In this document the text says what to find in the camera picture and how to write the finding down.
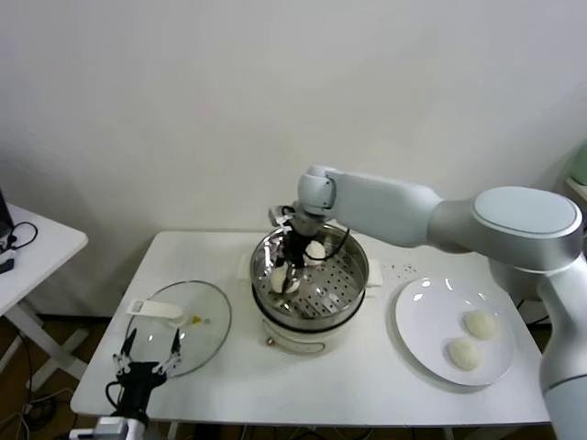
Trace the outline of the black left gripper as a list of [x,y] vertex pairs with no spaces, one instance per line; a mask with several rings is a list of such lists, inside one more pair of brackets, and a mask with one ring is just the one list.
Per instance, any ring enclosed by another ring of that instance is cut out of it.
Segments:
[[175,331],[170,354],[160,363],[131,362],[130,351],[137,329],[126,337],[118,353],[113,355],[116,366],[116,383],[122,395],[116,404],[119,416],[146,416],[151,393],[167,381],[167,372],[175,369],[181,360],[180,330]]

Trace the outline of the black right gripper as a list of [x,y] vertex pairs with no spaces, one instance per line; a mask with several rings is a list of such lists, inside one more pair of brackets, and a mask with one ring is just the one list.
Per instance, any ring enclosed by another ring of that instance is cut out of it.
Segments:
[[288,262],[283,281],[284,292],[295,292],[299,289],[298,270],[305,266],[306,249],[311,244],[312,238],[297,233],[295,230],[287,231],[283,236],[283,253],[278,253],[274,259],[273,267],[281,268]]

